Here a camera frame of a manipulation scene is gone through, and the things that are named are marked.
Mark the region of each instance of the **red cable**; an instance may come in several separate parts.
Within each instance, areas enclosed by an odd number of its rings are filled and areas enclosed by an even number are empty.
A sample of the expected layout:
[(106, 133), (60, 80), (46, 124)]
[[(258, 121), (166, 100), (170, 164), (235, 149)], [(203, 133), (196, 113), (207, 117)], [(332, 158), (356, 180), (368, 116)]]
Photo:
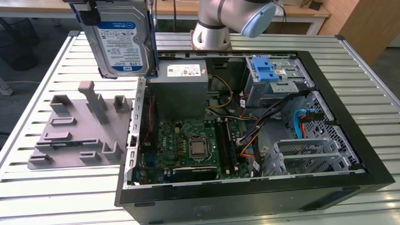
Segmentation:
[(300, 123), (300, 128), (302, 128), (302, 136), (306, 138), (306, 128), (304, 128), (304, 123)]

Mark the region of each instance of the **yellow wire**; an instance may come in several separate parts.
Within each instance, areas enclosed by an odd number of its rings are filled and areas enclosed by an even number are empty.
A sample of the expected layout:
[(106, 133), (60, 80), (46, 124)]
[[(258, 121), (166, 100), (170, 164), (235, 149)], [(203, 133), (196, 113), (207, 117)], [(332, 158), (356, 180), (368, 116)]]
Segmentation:
[(223, 78), (220, 78), (220, 77), (216, 76), (216, 75), (212, 75), (212, 76), (216, 77), (216, 78), (224, 83), (224, 85), (226, 85), (226, 86), (228, 87), (228, 89), (230, 89), (230, 94), (231, 94), (230, 101), (228, 101), (226, 104), (215, 105), (215, 106), (207, 106), (207, 107), (206, 107), (206, 108), (208, 108), (208, 109), (219, 109), (219, 108), (223, 108), (223, 107), (226, 107), (227, 105), (230, 105), (230, 103), (232, 102), (232, 99), (234, 99), (234, 92), (232, 92), (232, 89), (231, 89), (228, 83), (223, 80)]

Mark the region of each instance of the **blue plastic latch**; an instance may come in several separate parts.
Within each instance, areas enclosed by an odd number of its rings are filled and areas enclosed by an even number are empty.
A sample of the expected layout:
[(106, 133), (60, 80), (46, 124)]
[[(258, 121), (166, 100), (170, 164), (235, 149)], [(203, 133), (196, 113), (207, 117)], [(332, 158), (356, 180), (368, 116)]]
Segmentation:
[(279, 81), (280, 77), (274, 72), (274, 65), (267, 57), (252, 57), (252, 65), (259, 75), (259, 81)]

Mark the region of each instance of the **motherboard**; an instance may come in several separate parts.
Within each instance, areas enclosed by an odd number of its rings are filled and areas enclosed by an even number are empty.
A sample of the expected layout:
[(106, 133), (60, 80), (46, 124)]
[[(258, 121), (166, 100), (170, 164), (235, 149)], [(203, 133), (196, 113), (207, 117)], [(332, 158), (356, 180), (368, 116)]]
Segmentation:
[(250, 177), (247, 162), (236, 159), (239, 137), (235, 119), (162, 121), (158, 151), (143, 156), (148, 183)]

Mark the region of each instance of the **green motherboard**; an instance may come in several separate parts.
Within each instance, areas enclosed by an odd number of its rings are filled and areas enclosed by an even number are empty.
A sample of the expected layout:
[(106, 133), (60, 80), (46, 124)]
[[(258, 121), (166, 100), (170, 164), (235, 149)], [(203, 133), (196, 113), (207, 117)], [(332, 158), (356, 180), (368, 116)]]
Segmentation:
[[(190, 166), (214, 166), (218, 168), (216, 180), (250, 177), (247, 162), (238, 163), (238, 169), (230, 174), (220, 167), (219, 143), (214, 120), (162, 121), (159, 126), (159, 147), (156, 153), (147, 153), (144, 161), (147, 179), (152, 184), (168, 183), (166, 173), (172, 168)], [(231, 136), (240, 137), (239, 122), (230, 120)]]

